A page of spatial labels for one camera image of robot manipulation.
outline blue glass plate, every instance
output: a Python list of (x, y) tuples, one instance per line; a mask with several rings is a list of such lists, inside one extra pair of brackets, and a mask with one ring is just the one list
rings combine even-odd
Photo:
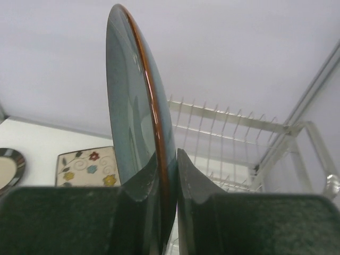
[(121, 183), (156, 154), (163, 213), (172, 214), (177, 160), (164, 88), (148, 44), (131, 14), (119, 4), (111, 9), (107, 22), (106, 77)]

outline painted flower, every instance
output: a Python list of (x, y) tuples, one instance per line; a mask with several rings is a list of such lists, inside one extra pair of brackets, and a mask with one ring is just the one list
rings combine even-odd
[(87, 168), (87, 172), (88, 172), (89, 174), (94, 174), (96, 171), (97, 171), (97, 166), (92, 165), (92, 166), (89, 166), (89, 167)]
[(74, 178), (74, 173), (73, 172), (67, 172), (64, 174), (64, 179), (69, 181)]
[(90, 155), (90, 160), (96, 161), (97, 159), (99, 159), (99, 154), (95, 151), (92, 152), (92, 154)]
[(107, 176), (103, 179), (103, 182), (104, 182), (104, 186), (112, 187), (113, 185), (115, 185), (115, 183), (117, 182), (117, 180), (116, 180), (116, 178), (115, 178), (115, 175), (112, 174), (112, 175), (107, 175)]

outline round plate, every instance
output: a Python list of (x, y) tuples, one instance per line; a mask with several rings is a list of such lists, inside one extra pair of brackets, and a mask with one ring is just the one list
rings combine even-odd
[(15, 186), (25, 171), (25, 158), (20, 152), (0, 148), (0, 196)]
[(107, 22), (106, 78), (121, 183), (155, 159), (162, 218), (171, 221), (176, 210), (177, 159), (170, 111), (149, 46), (131, 14), (119, 4)]

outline dish rack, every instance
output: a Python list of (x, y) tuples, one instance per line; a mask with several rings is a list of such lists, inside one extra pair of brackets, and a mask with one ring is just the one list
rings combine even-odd
[[(176, 146), (225, 191), (338, 194), (337, 170), (313, 123), (283, 125), (183, 99), (168, 105)], [(167, 254), (179, 254), (177, 217)]]

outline metal wire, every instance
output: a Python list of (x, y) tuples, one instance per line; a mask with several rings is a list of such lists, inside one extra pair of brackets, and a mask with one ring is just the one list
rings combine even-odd
[[(296, 146), (290, 146), (290, 141), (295, 141), (292, 134), (298, 134), (300, 129), (280, 124), (277, 117), (267, 121), (265, 114), (260, 118), (255, 118), (254, 112), (244, 116), (241, 109), (233, 114), (229, 107), (225, 111), (219, 110), (218, 105), (210, 109), (206, 102), (197, 106), (195, 100), (187, 104), (184, 98), (178, 102), (171, 97), (169, 107), (176, 116), (176, 144), (183, 144), (196, 168), (216, 185), (227, 192), (290, 191), (286, 159), (287, 155), (293, 154), (295, 158), (299, 157), (298, 163), (303, 162), (300, 153), (296, 153)], [(286, 143), (272, 147), (271, 142), (278, 135), (285, 136)], [(263, 165), (261, 159), (268, 149), (274, 156)], [(273, 182), (268, 173), (275, 175), (275, 172), (281, 173), (282, 177), (276, 178), (278, 185), (268, 189), (268, 182)], [(306, 175), (305, 169), (300, 169), (300, 177)], [(304, 179), (303, 184), (311, 186), (308, 178)], [(177, 229), (172, 232), (171, 240), (168, 254), (179, 254)]]

